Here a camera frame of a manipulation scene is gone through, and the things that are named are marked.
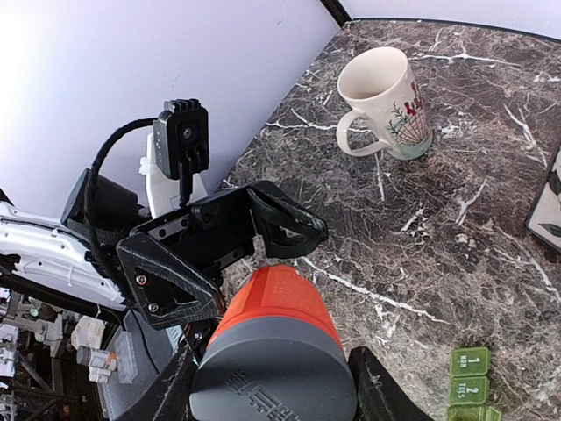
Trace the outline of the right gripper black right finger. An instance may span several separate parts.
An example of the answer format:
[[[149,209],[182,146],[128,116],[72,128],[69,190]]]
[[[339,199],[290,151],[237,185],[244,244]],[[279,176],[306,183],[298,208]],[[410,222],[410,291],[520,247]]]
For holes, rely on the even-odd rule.
[[[348,360],[357,390],[354,420],[432,421],[388,373],[366,346],[351,350]]]

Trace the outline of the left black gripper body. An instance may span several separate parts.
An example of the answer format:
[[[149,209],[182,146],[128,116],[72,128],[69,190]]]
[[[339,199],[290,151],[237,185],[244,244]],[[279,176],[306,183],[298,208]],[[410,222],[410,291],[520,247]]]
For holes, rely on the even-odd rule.
[[[227,189],[134,227],[214,281],[255,252],[256,230],[247,188]]]

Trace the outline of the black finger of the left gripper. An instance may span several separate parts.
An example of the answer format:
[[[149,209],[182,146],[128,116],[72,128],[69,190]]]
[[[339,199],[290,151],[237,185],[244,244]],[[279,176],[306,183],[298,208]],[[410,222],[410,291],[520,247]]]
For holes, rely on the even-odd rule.
[[[264,240],[266,256],[299,258],[312,253],[329,237],[327,223],[295,202],[270,181],[247,186],[256,231]]]
[[[139,232],[117,244],[134,302],[155,330],[219,316],[219,288],[154,237]]]

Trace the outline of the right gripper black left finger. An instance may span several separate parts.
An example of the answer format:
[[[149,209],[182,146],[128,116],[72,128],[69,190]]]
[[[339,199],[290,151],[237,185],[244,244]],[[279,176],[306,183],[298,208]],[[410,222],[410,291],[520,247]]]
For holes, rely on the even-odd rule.
[[[118,420],[194,420],[189,408],[197,366],[189,346],[181,346],[148,390]]]

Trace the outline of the green pill organizer box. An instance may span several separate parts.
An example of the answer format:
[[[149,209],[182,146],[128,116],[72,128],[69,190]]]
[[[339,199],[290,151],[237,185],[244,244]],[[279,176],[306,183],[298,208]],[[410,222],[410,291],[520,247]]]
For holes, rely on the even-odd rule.
[[[489,402],[491,353],[485,346],[451,351],[447,419],[501,421],[502,412]]]

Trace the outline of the red pill bottle grey lid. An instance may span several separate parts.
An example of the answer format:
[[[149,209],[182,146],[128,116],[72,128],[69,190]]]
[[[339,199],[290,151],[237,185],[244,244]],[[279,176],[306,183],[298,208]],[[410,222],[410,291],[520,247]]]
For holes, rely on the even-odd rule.
[[[293,267],[256,270],[209,341],[189,406],[196,420],[352,420],[354,380],[315,285]]]

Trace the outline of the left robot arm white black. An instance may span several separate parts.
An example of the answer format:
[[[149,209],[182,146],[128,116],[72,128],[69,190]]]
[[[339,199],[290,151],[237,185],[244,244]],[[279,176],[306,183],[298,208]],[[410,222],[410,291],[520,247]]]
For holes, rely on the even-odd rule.
[[[177,207],[158,213],[102,177],[109,150],[149,127],[148,175],[163,175]],[[154,329],[212,320],[225,311],[222,272],[263,239],[270,258],[307,255],[328,237],[324,220],[274,183],[257,181],[193,201],[209,166],[209,120],[195,100],[167,102],[155,118],[117,129],[82,173],[63,216],[43,218],[1,201],[1,284],[66,310],[121,323],[139,311]]]

